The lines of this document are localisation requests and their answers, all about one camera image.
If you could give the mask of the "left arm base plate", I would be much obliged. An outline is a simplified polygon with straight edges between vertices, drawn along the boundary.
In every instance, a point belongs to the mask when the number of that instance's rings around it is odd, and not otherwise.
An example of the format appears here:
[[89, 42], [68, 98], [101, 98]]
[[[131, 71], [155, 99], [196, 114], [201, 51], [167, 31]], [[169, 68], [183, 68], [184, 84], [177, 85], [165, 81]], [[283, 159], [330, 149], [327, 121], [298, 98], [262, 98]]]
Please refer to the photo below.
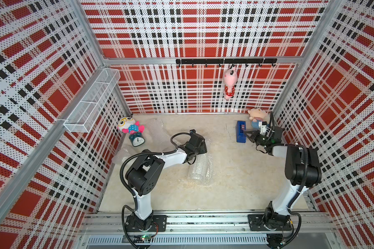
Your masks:
[[151, 214], [147, 219], [141, 220], [135, 214], [127, 217], [125, 228], [127, 232], [164, 232], [167, 226], [167, 215]]

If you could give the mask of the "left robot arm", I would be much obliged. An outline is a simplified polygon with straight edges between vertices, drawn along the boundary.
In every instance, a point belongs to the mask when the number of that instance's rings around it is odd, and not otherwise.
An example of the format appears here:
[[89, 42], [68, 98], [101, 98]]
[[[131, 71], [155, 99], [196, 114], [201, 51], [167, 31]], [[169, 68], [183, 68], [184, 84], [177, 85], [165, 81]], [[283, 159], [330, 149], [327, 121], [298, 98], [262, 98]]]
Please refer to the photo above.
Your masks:
[[203, 136], [196, 133], [181, 132], [170, 138], [175, 146], [172, 151], [153, 152], [148, 149], [127, 158], [121, 165], [119, 178], [124, 187], [132, 194], [137, 220], [146, 222], [153, 216], [151, 191], [156, 186], [164, 169], [193, 164], [198, 155], [207, 153]]

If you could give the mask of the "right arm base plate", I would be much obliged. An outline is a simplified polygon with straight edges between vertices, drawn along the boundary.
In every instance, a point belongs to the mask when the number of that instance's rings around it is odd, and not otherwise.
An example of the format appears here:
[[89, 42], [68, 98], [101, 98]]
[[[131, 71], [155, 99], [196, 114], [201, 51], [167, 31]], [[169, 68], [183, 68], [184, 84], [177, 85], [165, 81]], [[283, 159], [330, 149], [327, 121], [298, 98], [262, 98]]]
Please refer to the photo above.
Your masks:
[[292, 231], [290, 216], [287, 215], [248, 215], [248, 225], [251, 231]]

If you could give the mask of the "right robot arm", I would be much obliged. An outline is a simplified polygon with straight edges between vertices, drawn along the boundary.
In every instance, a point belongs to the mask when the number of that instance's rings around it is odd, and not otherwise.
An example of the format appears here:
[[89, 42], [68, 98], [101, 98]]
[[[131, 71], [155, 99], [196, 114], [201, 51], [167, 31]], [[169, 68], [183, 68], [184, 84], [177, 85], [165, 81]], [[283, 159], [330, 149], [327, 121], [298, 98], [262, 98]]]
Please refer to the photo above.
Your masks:
[[285, 159], [285, 186], [280, 194], [265, 209], [259, 226], [267, 230], [291, 227], [292, 208], [297, 200], [314, 185], [321, 182], [321, 164], [317, 149], [282, 141], [284, 129], [277, 126], [272, 112], [261, 109], [248, 111], [252, 130], [244, 135], [264, 154]]

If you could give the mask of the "bubble wrap pile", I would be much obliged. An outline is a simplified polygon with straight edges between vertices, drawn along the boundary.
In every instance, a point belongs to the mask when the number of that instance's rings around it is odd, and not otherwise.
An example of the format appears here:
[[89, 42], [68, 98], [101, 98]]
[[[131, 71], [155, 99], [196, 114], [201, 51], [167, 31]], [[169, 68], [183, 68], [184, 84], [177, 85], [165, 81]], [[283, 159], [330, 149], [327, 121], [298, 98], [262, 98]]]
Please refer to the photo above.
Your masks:
[[207, 153], [197, 155], [195, 163], [189, 166], [187, 179], [196, 185], [209, 186], [213, 181], [212, 145], [213, 141], [206, 140]]

